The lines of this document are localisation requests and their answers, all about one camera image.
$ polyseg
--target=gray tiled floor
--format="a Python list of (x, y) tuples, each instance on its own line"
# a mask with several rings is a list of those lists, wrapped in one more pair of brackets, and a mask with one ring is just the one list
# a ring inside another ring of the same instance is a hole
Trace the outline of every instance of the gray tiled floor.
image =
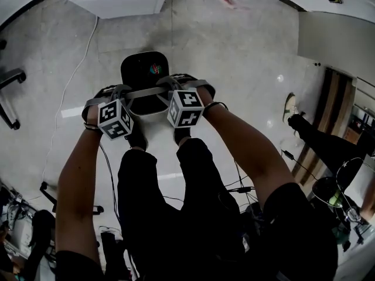
[[(26, 199), (40, 196), (45, 157), (53, 133), (54, 115), (66, 82), (83, 56), (95, 17), (65, 0), (46, 0), (11, 23), (1, 37), (8, 47), (0, 64), (23, 67), (28, 79), (2, 90), (2, 96), (21, 122), (18, 131), (0, 120), (1, 179)], [(166, 0), (160, 14), (99, 20), (87, 58), (68, 87), (62, 110), (83, 106), (101, 88), (121, 83), (120, 64), (145, 49), (164, 53), (172, 73), (205, 78), (217, 89), (217, 100), (266, 134), (277, 148), (298, 156), (303, 143), (282, 123), (285, 99), (293, 91), (310, 118), (319, 96), (323, 68), (296, 55), (298, 13), (277, 3), (262, 11), (233, 12), (209, 7), (203, 0)], [(48, 158), (46, 180), (56, 184), (60, 171), (83, 130), (80, 116), (57, 117), (57, 132)], [(148, 124), (149, 152), (158, 158), (162, 192), (183, 198), (182, 177), (175, 156), (172, 130)], [(233, 160), (212, 127), (202, 120), (192, 134), (211, 149), (225, 184), (236, 178)], [(117, 182), (121, 156), (127, 142), (103, 139)], [(237, 195), (238, 203), (246, 197)], [(168, 200), (177, 208), (181, 202)], [(51, 209), (40, 197), (35, 207)], [(118, 227), (113, 214), (111, 186), (102, 154), (97, 165), (96, 204), (105, 213), (95, 217), (99, 225)]]

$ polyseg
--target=white sneaker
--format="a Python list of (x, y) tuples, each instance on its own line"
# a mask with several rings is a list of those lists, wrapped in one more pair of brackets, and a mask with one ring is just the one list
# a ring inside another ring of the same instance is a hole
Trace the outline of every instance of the white sneaker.
[(284, 116), (282, 117), (282, 121), (288, 125), (288, 119), (295, 114), (298, 114), (298, 110), (295, 106), (295, 95), (291, 92), (288, 95), (287, 101), (285, 102)]

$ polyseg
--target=wrist strap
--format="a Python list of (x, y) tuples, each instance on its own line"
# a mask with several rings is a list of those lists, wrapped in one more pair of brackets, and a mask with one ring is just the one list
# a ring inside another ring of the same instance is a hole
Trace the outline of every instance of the wrist strap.
[(103, 134), (102, 131), (99, 129), (99, 127), (96, 125), (88, 124), (85, 122), (83, 123), (83, 125), (87, 130), (91, 130), (91, 131), (95, 131), (97, 133)]
[(221, 104), (222, 106), (225, 107), (226, 110), (228, 110), (227, 106), (226, 106), (223, 102), (211, 102), (210, 104), (208, 104), (208, 105), (204, 108), (203, 116), (206, 117), (208, 110), (209, 110), (212, 106), (215, 106), (215, 105), (217, 105), (217, 104)]

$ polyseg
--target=logo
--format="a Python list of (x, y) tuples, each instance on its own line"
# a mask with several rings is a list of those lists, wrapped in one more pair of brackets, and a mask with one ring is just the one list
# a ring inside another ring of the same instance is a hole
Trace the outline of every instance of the logo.
[(162, 67), (161, 67), (161, 66), (157, 66), (157, 65), (154, 63), (152, 66), (150, 66), (150, 72), (151, 72), (152, 74), (159, 75), (159, 74), (161, 74), (161, 72), (162, 72)]

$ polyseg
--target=black shoe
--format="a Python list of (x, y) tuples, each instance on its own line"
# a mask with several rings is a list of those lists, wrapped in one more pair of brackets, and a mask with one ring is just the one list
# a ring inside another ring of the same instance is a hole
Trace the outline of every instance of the black shoe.
[(173, 138), (177, 145), (180, 144), (181, 139), (190, 136), (190, 128), (176, 128), (173, 134)]
[(148, 142), (137, 121), (134, 121), (133, 130), (131, 134), (125, 136), (125, 139), (129, 142), (130, 147), (140, 147), (146, 151)]

